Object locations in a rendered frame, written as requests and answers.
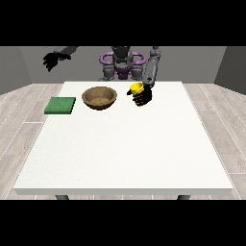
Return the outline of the green square pad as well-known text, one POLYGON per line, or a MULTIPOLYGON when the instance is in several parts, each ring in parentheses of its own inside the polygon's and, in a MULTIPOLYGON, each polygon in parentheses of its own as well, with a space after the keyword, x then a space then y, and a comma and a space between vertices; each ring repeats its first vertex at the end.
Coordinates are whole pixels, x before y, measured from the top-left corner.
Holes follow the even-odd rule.
POLYGON ((45 114, 70 114, 76 102, 75 97, 52 97, 45 110, 45 114))

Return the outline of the brown wooden bowl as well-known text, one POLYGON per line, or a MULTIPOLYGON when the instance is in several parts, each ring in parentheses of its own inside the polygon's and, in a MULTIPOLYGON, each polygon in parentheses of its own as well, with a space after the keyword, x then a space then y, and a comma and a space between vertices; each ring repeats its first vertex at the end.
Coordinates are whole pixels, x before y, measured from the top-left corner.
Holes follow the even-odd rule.
POLYGON ((91 109, 101 111, 109 108, 116 100, 117 93, 107 86, 95 86, 82 94, 83 102, 91 109))

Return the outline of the yellow cup with melon print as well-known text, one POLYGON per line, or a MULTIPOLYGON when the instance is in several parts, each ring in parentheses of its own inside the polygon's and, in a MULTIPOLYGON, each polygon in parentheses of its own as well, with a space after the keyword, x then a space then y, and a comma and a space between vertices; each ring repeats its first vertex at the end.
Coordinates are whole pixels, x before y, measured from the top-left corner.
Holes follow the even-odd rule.
POLYGON ((141 93, 144 90, 144 85, 141 82, 133 83, 130 86, 130 92, 135 98, 135 103, 139 106, 142 103, 141 93))

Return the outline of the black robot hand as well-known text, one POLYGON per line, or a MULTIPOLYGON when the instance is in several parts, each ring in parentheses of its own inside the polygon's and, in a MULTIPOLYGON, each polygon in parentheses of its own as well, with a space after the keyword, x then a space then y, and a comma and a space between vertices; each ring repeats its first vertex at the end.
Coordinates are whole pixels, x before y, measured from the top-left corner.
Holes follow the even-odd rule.
POLYGON ((62 53, 48 53, 43 58, 43 65, 48 71, 51 71, 57 64, 59 60, 70 60, 71 57, 62 53))
MULTIPOLYGON (((144 105, 146 105, 148 102, 150 102, 152 100, 152 90, 151 90, 151 87, 148 86, 148 85, 145 85, 145 84, 143 84, 143 85, 144 85, 144 90, 141 93, 142 103, 138 107, 144 106, 144 105)), ((132 93, 130 92, 130 90, 128 90, 127 94, 128 95, 132 95, 132 93)))

